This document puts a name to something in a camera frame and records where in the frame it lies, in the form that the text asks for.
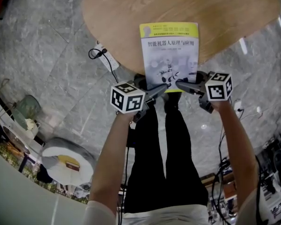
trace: small box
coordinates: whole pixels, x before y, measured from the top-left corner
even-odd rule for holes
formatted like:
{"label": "small box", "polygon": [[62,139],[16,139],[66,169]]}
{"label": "small box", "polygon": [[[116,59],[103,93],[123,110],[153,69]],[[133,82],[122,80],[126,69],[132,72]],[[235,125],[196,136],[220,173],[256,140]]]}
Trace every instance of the small box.
{"label": "small box", "polygon": [[233,91],[231,74],[215,73],[205,84],[209,101],[226,101]]}
{"label": "small box", "polygon": [[131,84],[119,82],[111,87],[111,105],[121,113],[142,110],[146,93]]}

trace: white shirt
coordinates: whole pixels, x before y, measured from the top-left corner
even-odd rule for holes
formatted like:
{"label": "white shirt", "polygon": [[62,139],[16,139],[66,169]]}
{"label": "white shirt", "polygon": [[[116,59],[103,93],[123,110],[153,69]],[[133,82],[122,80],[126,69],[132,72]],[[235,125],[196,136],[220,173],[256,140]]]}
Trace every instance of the white shirt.
{"label": "white shirt", "polygon": [[[237,218],[237,225],[256,225],[256,194],[254,190],[243,203]],[[259,211],[262,220],[274,217],[268,207],[263,193],[260,194]],[[90,201],[85,211],[83,225],[115,225],[117,217],[105,205]],[[140,213],[123,214],[123,225],[208,225],[207,207],[198,204],[174,206]]]}

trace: round cushion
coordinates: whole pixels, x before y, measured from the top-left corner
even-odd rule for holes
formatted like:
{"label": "round cushion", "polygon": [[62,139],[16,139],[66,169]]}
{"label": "round cushion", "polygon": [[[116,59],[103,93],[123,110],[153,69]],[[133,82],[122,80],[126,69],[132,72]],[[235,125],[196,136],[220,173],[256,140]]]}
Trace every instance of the round cushion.
{"label": "round cushion", "polygon": [[[71,169],[58,156],[69,156],[79,163],[79,171]],[[52,138],[42,151],[42,164],[48,175],[62,185],[79,186],[90,182],[94,173],[93,156],[83,147],[63,138]]]}

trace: yellow book cover band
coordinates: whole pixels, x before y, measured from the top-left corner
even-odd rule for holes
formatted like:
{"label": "yellow book cover band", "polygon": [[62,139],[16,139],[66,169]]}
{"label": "yellow book cover band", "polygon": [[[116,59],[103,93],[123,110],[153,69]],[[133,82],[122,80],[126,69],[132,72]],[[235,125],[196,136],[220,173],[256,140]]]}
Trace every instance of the yellow book cover band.
{"label": "yellow book cover band", "polygon": [[163,36],[199,38],[198,24],[194,22],[153,22],[140,25],[141,38]]}

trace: wall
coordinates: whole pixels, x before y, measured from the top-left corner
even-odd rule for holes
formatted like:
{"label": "wall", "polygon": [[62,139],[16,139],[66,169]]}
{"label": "wall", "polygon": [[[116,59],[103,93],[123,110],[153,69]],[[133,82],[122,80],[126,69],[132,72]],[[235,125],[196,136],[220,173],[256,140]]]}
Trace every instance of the wall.
{"label": "wall", "polygon": [[[55,221],[52,223],[58,197]],[[0,156],[0,225],[82,224],[85,206],[45,190]]]}

